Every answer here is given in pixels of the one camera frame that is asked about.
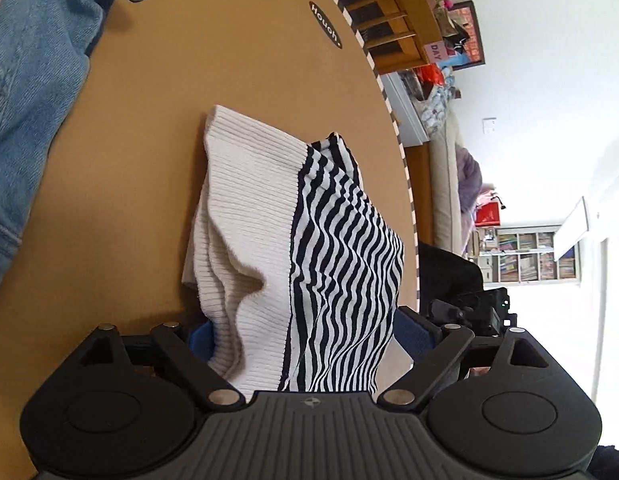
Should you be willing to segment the white black striped sweater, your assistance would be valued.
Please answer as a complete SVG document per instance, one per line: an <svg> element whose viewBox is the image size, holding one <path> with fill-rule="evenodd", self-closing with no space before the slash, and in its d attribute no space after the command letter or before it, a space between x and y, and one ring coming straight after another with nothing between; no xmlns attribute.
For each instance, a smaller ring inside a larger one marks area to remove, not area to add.
<svg viewBox="0 0 619 480"><path fill-rule="evenodd" d="M211 322L210 367L258 391L375 392L405 247L337 133L305 143L224 106L184 273Z"/></svg>

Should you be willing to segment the white bookshelf with books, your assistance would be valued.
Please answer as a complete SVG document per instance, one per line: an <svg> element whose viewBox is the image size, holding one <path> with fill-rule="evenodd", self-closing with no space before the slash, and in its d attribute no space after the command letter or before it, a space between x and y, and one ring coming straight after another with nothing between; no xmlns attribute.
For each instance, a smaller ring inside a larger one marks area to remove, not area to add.
<svg viewBox="0 0 619 480"><path fill-rule="evenodd" d="M477 264L488 286L577 282L579 244L558 256L559 226L485 226L470 236L466 257Z"/></svg>

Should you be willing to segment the beige sofa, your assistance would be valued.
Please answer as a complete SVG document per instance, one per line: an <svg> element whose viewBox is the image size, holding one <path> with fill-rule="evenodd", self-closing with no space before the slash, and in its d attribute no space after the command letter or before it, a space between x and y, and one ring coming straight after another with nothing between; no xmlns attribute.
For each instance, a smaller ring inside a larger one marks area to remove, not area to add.
<svg viewBox="0 0 619 480"><path fill-rule="evenodd" d="M429 142L433 245L460 256L463 251L456 144L459 125L449 112Z"/></svg>

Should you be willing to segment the white small drawer cabinet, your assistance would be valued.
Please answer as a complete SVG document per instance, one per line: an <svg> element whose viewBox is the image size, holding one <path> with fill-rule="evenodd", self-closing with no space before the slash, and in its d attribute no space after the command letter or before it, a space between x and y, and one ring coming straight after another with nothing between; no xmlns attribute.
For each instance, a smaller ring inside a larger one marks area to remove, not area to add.
<svg viewBox="0 0 619 480"><path fill-rule="evenodd" d="M398 73L384 74L381 75L381 81L398 124L399 138L405 148L427 143L429 138L401 77Z"/></svg>

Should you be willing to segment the framed red picture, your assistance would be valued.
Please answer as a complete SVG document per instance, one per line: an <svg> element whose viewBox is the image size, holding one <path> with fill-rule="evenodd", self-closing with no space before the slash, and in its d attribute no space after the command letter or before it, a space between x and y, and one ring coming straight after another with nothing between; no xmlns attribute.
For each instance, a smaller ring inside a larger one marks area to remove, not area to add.
<svg viewBox="0 0 619 480"><path fill-rule="evenodd" d="M485 54L474 3L471 0L455 3L447 9L446 19L443 40L447 59L439 65L453 70L484 65Z"/></svg>

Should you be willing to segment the wooden sideboard with drawers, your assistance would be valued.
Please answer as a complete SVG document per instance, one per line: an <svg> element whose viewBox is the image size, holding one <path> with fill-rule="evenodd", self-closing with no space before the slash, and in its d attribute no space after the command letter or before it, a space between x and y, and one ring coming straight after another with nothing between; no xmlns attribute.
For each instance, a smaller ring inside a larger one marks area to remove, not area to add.
<svg viewBox="0 0 619 480"><path fill-rule="evenodd" d="M434 0L338 0L379 74L446 58Z"/></svg>

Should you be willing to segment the blue denim jacket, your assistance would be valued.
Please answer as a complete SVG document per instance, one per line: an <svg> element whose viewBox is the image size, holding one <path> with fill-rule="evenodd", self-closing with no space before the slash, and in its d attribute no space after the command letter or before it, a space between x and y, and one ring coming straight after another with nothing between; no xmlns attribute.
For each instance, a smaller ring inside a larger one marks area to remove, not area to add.
<svg viewBox="0 0 619 480"><path fill-rule="evenodd" d="M114 1L0 0L0 282Z"/></svg>

